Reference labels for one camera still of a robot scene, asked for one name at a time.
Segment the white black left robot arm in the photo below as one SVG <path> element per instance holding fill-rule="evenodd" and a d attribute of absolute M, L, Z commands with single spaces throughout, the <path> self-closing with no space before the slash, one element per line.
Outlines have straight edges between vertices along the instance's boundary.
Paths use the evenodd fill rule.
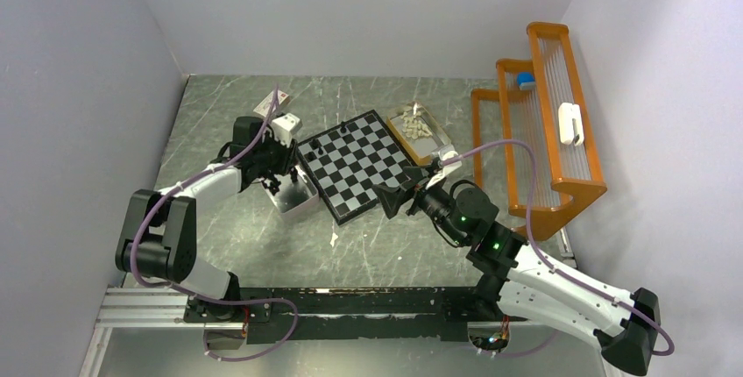
<path fill-rule="evenodd" d="M 117 269 L 146 286 L 173 285 L 202 297 L 216 321 L 237 317 L 243 307 L 239 280 L 197 254 L 197 218 L 214 204 L 255 182 L 272 193 L 279 178 L 297 177 L 301 120 L 283 113 L 271 121 L 237 117 L 232 138 L 196 176 L 160 190 L 132 194 L 115 252 Z"/>

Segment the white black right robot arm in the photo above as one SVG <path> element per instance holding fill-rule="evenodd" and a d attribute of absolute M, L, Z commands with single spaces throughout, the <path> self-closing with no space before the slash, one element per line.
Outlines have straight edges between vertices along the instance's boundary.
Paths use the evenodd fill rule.
<path fill-rule="evenodd" d="M 647 375 L 659 331 L 655 293 L 633 292 L 597 281 L 540 251 L 539 247 L 496 220 L 498 208 L 475 183 L 442 179 L 423 167 L 407 167 L 408 180 L 396 187 L 372 187 L 387 217 L 404 203 L 407 214 L 424 213 L 482 277 L 472 297 L 475 312 L 493 319 L 500 312 L 526 318 L 570 334 L 598 349 L 619 370 Z"/>

